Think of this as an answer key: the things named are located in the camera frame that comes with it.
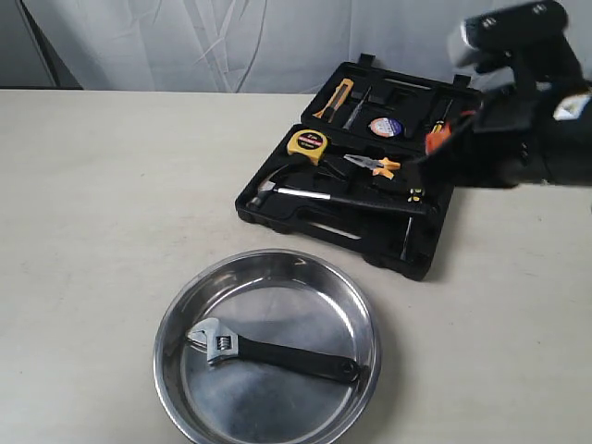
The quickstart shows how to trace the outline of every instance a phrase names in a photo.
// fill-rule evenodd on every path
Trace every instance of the orange handle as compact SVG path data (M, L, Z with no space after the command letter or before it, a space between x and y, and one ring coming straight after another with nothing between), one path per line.
M391 179L395 177L395 175L392 173L392 171L389 171L386 168L376 168L372 170L372 175L373 176L384 176L387 179Z
M389 171L395 171L397 169L401 169L401 164L399 162L393 162L388 157L385 157L384 159L379 160L378 162L380 162L382 164L382 167L384 167L385 169L387 169Z

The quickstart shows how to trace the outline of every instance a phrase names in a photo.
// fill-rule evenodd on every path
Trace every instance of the tape measure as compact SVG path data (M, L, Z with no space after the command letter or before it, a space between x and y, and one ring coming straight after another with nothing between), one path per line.
M301 129L295 132L288 142L288 154L304 154L318 165L325 148L329 145L327 136L314 129Z

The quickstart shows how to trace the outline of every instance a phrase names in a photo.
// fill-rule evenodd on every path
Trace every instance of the white fabric curtain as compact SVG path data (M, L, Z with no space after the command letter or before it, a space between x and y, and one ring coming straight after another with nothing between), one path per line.
M446 37L461 19L519 1L24 0L89 90L312 93L345 60L451 80ZM589 0L564 0L590 68ZM477 79L484 88L507 73Z

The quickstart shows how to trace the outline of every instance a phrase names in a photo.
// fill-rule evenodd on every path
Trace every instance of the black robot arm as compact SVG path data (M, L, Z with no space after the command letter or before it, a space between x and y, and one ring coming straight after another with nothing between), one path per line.
M449 40L452 60L478 72L510 67L514 84L485 94L435 151L404 166L416 185L510 188L592 186L592 102L554 1L466 20Z

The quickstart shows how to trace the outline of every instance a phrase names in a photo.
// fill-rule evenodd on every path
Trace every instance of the hammer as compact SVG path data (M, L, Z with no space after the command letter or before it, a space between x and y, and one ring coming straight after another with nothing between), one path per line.
M253 210L260 208L269 194L272 192L277 192L279 194L288 194L290 196L302 197L305 199L328 201L334 204L349 206L350 208L358 208L361 210L376 211L380 213L403 213L409 216L431 216L438 211L432 205L424 202L360 201L347 197L334 196L324 192L293 190L290 188L277 187L276 182L274 182L272 178L278 173L279 170L274 171L259 184L259 187L257 187L257 194L247 203L247 207L249 209Z

